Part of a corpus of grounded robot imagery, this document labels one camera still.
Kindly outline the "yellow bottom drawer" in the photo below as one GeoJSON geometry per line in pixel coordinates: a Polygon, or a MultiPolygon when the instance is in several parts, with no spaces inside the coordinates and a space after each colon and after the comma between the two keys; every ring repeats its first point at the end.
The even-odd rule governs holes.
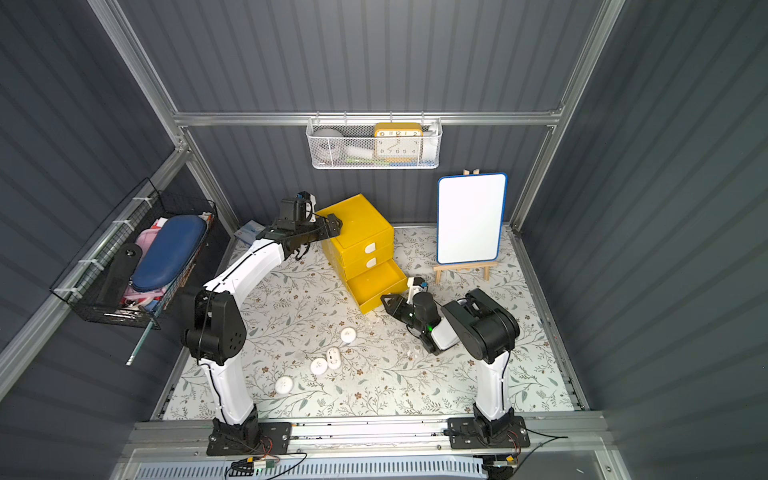
{"type": "Polygon", "coordinates": [[[357,275],[346,282],[362,314],[367,314],[382,305],[381,297],[402,294],[407,290],[407,277],[393,260],[357,275]]]}

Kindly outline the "yellow three-drawer cabinet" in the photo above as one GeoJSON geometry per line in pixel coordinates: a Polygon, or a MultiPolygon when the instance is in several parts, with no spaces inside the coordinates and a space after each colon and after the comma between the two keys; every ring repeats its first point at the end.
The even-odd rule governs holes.
{"type": "Polygon", "coordinates": [[[318,212],[341,222],[338,236],[322,242],[323,252],[344,282],[383,265],[394,256],[394,228],[362,194],[318,212]]]}

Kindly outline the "white earphone case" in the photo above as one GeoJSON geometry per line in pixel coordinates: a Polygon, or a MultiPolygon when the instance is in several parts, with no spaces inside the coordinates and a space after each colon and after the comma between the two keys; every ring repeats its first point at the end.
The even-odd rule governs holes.
{"type": "Polygon", "coordinates": [[[325,358],[315,358],[310,364],[310,371],[315,376],[321,376],[328,370],[328,362],[325,358]]]}
{"type": "Polygon", "coordinates": [[[341,330],[340,338],[344,344],[351,344],[357,338],[357,332],[354,328],[346,327],[341,330]]]}
{"type": "Polygon", "coordinates": [[[326,352],[326,361],[329,369],[338,370],[342,363],[340,350],[337,347],[329,348],[326,352]]]}

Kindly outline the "white earphone case isolated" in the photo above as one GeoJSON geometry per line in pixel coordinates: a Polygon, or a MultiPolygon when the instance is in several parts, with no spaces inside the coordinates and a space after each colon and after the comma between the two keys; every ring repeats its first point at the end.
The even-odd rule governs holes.
{"type": "Polygon", "coordinates": [[[274,389],[278,395],[288,395],[294,387],[294,380],[289,376],[279,377],[275,381],[274,389]]]}

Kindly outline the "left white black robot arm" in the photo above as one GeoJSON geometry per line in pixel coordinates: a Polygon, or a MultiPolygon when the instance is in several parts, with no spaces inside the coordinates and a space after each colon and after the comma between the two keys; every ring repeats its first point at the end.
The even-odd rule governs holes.
{"type": "Polygon", "coordinates": [[[335,214],[316,212],[313,195],[301,192],[284,199],[278,217],[254,235],[244,254],[200,289],[185,293],[191,325],[182,334],[182,344],[206,375],[218,421],[241,426],[256,412],[242,367],[244,300],[290,256],[301,258],[313,243],[339,236],[342,228],[335,214]]]}

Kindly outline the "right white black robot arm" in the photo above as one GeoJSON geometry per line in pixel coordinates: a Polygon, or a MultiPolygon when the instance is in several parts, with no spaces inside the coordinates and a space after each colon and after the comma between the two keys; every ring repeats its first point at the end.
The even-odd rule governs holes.
{"type": "Polygon", "coordinates": [[[427,352],[438,355],[462,345],[477,367],[477,424],[491,432],[511,424],[514,408],[507,401],[505,375],[520,335],[511,313],[480,288],[444,305],[423,290],[408,296],[385,294],[380,300],[387,314],[411,330],[427,352]]]}

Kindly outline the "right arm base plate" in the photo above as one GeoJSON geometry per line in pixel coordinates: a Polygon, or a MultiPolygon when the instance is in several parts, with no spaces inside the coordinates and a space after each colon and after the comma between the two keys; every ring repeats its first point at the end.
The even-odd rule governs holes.
{"type": "Polygon", "coordinates": [[[482,417],[453,417],[443,434],[454,450],[521,450],[531,445],[528,429],[520,416],[486,421],[482,417]]]}

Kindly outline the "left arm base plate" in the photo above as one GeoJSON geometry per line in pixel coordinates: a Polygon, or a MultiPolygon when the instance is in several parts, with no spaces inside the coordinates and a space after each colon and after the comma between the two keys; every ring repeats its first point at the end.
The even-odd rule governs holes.
{"type": "Polygon", "coordinates": [[[253,456],[286,454],[292,433],[289,422],[245,423],[227,425],[213,420],[208,437],[207,456],[253,456]]]}

